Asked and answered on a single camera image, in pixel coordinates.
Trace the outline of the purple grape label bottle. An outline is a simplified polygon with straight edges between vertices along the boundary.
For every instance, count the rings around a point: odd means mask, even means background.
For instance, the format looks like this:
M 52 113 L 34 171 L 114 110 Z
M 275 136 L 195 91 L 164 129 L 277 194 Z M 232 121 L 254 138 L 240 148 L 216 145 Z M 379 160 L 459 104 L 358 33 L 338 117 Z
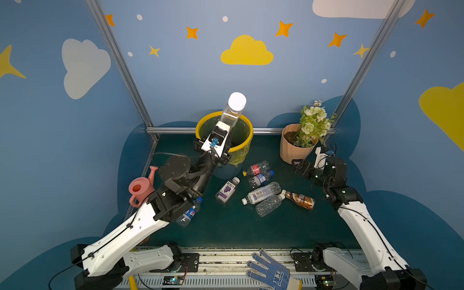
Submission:
M 239 183 L 240 179 L 238 177 L 234 177 L 227 181 L 224 186 L 217 192 L 216 200 L 222 204 L 225 204 L 236 191 L 236 187 Z

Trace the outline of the white label large clear bottle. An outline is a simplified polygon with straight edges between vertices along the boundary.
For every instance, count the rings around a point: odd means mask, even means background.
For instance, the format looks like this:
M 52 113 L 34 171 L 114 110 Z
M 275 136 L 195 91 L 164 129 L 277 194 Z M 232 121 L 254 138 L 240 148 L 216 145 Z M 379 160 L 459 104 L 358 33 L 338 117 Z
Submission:
M 247 204 L 257 204 L 272 195 L 277 195 L 280 194 L 282 191 L 282 188 L 278 182 L 272 182 L 267 186 L 257 188 L 256 190 L 251 191 L 246 195 L 245 198 L 243 198 L 242 204 L 247 205 Z

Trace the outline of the clear slim white cap bottle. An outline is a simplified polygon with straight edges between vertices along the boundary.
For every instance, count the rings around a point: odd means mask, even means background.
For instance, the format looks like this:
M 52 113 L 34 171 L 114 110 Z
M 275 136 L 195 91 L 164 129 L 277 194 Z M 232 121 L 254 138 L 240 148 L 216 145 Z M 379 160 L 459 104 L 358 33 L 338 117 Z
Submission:
M 247 103 L 246 97 L 242 93 L 234 92 L 230 95 L 225 109 L 222 111 L 220 121 L 234 127 Z

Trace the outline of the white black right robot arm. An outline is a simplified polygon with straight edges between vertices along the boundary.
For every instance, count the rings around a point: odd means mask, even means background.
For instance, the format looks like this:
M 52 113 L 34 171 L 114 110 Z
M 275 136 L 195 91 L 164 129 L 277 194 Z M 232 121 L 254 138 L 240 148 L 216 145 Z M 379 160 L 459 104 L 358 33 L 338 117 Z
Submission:
M 346 184 L 346 163 L 334 155 L 321 154 L 314 164 L 294 159 L 296 174 L 321 186 L 326 199 L 350 228 L 368 265 L 362 266 L 335 243 L 318 243 L 311 253 L 316 271 L 334 270 L 359 290 L 424 290 L 427 278 L 411 268 L 390 245 L 367 210 L 361 195 Z

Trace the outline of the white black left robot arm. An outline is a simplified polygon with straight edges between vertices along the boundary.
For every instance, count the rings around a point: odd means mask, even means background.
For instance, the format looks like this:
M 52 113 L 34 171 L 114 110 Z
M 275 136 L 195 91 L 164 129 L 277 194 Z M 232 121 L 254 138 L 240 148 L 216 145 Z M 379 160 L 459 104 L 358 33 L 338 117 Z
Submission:
M 97 242 L 78 244 L 71 250 L 71 260 L 82 272 L 74 278 L 78 290 L 112 290 L 125 278 L 155 269 L 180 266 L 183 254 L 175 244 L 154 250 L 134 251 L 151 234 L 175 222 L 201 197 L 219 164 L 230 160 L 231 139 L 211 147 L 210 137 L 196 140 L 200 152 L 196 162 L 183 155 L 171 156 L 157 172 L 162 180 L 138 210 Z

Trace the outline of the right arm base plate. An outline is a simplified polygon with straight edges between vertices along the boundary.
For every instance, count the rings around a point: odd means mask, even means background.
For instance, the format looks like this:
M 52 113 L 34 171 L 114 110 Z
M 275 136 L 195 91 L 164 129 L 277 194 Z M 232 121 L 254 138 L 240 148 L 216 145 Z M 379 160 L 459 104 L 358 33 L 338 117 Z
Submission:
M 290 254 L 297 272 L 324 272 L 326 268 L 317 268 L 311 260 L 310 253 L 295 252 Z

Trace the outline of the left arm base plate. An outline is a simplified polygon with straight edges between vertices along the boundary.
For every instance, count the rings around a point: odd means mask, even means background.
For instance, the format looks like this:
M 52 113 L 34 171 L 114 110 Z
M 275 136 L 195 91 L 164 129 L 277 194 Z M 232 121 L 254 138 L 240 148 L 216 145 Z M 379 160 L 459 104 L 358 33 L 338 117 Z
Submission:
M 171 265 L 171 273 L 180 273 L 187 270 L 188 273 L 197 273 L 199 268 L 199 258 L 198 253 L 184 253 L 182 259 L 175 259 Z

